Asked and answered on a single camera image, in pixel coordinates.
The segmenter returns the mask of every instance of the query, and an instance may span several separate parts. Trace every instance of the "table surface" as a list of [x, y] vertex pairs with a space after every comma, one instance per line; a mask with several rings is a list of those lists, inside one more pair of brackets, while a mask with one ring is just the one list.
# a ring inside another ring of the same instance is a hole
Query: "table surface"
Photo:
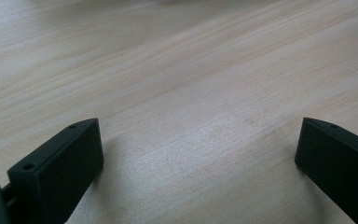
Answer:
[[100, 121], [68, 223], [352, 223], [294, 164], [304, 117], [358, 134], [358, 1], [0, 1], [0, 185]]

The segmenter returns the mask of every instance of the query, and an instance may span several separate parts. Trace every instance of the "light wooden surface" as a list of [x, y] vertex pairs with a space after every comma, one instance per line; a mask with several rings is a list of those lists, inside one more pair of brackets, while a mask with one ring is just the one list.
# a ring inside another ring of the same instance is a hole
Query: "light wooden surface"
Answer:
[[351, 223], [294, 164], [303, 117], [358, 134], [358, 1], [0, 1], [0, 185], [100, 120], [68, 223]]

